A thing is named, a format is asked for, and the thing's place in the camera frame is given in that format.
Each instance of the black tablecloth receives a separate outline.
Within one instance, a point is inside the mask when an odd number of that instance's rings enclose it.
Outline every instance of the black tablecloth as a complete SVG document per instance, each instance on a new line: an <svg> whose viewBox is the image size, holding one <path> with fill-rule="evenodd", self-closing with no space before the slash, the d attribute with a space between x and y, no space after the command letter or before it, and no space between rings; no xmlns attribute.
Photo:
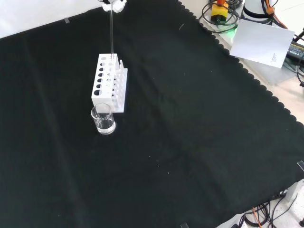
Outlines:
<svg viewBox="0 0 304 228"><path fill-rule="evenodd" d="M0 227L213 228L303 177L303 125L175 0L114 15L126 106L100 135L108 14L70 21L0 41Z"/></svg>

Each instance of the yellow device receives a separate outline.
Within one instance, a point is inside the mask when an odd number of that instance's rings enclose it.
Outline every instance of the yellow device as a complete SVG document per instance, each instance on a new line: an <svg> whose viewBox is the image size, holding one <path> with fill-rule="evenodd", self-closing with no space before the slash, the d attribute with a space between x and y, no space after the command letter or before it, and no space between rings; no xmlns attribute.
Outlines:
<svg viewBox="0 0 304 228"><path fill-rule="evenodd" d="M228 8L228 4L225 1L218 0L217 3L226 6ZM215 4L212 5L211 21L225 22L227 20L227 15L228 15L228 9Z"/></svg>

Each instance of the white paper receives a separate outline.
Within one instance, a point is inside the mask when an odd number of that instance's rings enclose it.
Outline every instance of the white paper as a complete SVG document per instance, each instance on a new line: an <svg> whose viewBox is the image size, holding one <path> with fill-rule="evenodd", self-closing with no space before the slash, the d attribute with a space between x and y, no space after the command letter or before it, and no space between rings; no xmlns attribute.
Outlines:
<svg viewBox="0 0 304 228"><path fill-rule="evenodd" d="M287 29L241 20L230 54L281 68L294 34Z"/></svg>

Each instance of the white test tube rack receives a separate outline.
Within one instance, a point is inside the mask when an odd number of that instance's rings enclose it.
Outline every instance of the white test tube rack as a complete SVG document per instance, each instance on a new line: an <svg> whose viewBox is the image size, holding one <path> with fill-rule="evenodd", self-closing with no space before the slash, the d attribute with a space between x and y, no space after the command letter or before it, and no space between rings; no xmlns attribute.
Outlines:
<svg viewBox="0 0 304 228"><path fill-rule="evenodd" d="M118 61L117 54L100 54L92 91L94 106L106 103L113 113L123 113L128 69Z"/></svg>

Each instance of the scalloped edge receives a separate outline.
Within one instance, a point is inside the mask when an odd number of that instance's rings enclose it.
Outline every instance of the scalloped edge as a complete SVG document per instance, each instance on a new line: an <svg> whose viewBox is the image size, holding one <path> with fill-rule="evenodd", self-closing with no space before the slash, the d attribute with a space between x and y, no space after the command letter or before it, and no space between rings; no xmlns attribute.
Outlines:
<svg viewBox="0 0 304 228"><path fill-rule="evenodd" d="M252 73L249 73L249 70L248 70L246 67L244 67L244 65L243 65L242 63L240 63L240 59L239 59L239 58L234 57L234 56L231 56L231 55L230 55L230 51L229 51L228 49L224 48L224 45L220 43L220 40L217 39L217 37L216 37L215 35L213 35L212 32L210 32L210 31L205 27L205 25L204 25L203 23L200 23L199 19L197 19L197 17L196 17L189 9L187 9L187 8L182 4L182 2L180 2L179 0L175 0L175 1L181 6L182 10L183 10L185 13L187 13L189 16L193 17L193 18L201 25L201 27L202 27L203 29L205 29L205 31L206 31L209 35L211 35L211 36L214 38L214 40L215 40L215 42L216 42L216 45L220 46L220 47L223 49L223 51L225 52L225 54L228 55L229 58L234 59L234 61L236 61L238 67L240 67L241 70L246 71L246 74L245 74L245 75L246 75L247 77L249 77L249 78L253 81L253 83L255 84L255 86L259 87L260 90L263 91L263 92L265 93L266 97L268 96L268 97L270 97L270 99L275 100L276 103L277 103L281 108L283 108L282 110L283 110L284 112L286 112L286 113L290 116L290 118L291 118L293 121L295 121L296 126L298 126L299 128L301 128L302 130L304 130L304 124L303 124L302 122L297 121L297 118L296 118L294 115L291 114L291 111L290 111L289 109L285 108L285 105L284 105L282 102L279 101L279 98L276 97L276 96L273 96L273 93L272 93L270 90L267 90L267 87L266 87L265 85L262 85L261 82L260 82L260 80L257 79L257 77L255 77Z"/></svg>

